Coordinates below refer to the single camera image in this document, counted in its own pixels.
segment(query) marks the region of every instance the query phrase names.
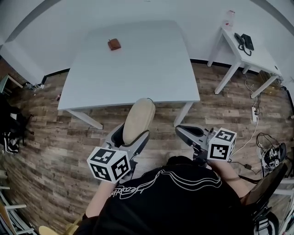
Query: person's arm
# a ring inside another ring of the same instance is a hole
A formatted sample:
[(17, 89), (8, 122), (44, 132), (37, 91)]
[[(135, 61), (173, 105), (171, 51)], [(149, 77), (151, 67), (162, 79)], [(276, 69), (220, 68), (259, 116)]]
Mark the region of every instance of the person's arm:
[(211, 166), (212, 170), (216, 172), (222, 180), (226, 181), (228, 185), (242, 198), (249, 193), (248, 187), (239, 178), (233, 167), (228, 162), (209, 160), (207, 164)]
[(104, 207), (106, 200), (116, 187), (116, 184), (101, 181), (98, 190), (86, 209), (86, 216), (88, 218), (98, 216)]

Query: black t-shirt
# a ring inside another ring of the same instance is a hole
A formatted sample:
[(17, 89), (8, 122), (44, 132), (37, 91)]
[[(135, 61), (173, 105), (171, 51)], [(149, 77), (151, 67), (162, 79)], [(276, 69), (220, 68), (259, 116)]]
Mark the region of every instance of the black t-shirt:
[(75, 234), (248, 234), (241, 208), (214, 171), (168, 165), (118, 185), (100, 215), (83, 220)]

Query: clear bottle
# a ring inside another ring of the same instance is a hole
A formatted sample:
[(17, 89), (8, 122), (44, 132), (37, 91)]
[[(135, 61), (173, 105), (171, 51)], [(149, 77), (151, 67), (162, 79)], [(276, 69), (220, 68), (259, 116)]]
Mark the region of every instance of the clear bottle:
[(235, 12), (232, 10), (229, 10), (226, 13), (226, 17), (223, 21), (223, 28), (225, 30), (231, 31), (233, 28), (233, 24), (234, 24), (234, 19), (235, 19)]

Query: white power cable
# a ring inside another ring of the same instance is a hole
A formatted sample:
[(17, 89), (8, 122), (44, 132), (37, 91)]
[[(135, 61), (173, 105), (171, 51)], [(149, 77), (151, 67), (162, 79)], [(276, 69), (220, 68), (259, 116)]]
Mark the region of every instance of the white power cable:
[[(247, 80), (248, 80), (247, 75), (245, 74), (245, 76), (246, 76), (246, 80), (245, 80), (244, 84), (245, 84), (245, 86), (247, 87), (247, 89), (250, 90), (250, 91), (253, 93), (253, 90), (252, 90), (252, 89), (253, 89), (254, 84), (252, 84), (252, 86), (249, 88), (249, 87), (247, 86), (247, 84), (246, 84), (246, 82), (247, 82)], [(255, 98), (255, 103), (253, 104), (252, 107), (254, 107), (254, 105), (256, 104), (256, 101), (257, 101), (257, 97)], [(253, 138), (253, 136), (254, 136), (254, 134), (255, 134), (255, 132), (256, 132), (257, 125), (258, 125), (258, 121), (259, 121), (258, 116), (256, 116), (256, 117), (257, 117), (257, 123), (256, 123), (255, 130), (254, 130), (254, 132), (253, 132), (253, 134), (252, 134), (250, 140), (248, 140), (248, 141), (246, 142), (245, 145), (243, 145), (243, 146), (242, 146), (241, 148), (239, 148), (236, 152), (234, 152), (234, 153), (230, 156), (230, 159), (231, 159), (231, 157), (232, 157), (235, 153), (237, 153), (239, 150), (243, 149), (243, 148), (244, 148), (244, 147), (245, 147), (245, 146), (246, 146), (246, 145), (252, 140), (252, 138)]]

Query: white cube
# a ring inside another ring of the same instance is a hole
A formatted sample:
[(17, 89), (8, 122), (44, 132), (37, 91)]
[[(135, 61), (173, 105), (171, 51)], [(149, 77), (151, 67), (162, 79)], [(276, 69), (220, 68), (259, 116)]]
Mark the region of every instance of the white cube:
[(233, 153), (237, 133), (220, 128), (209, 142), (207, 159), (228, 161)]
[(96, 179), (116, 183), (130, 171), (126, 151), (96, 147), (87, 159)]

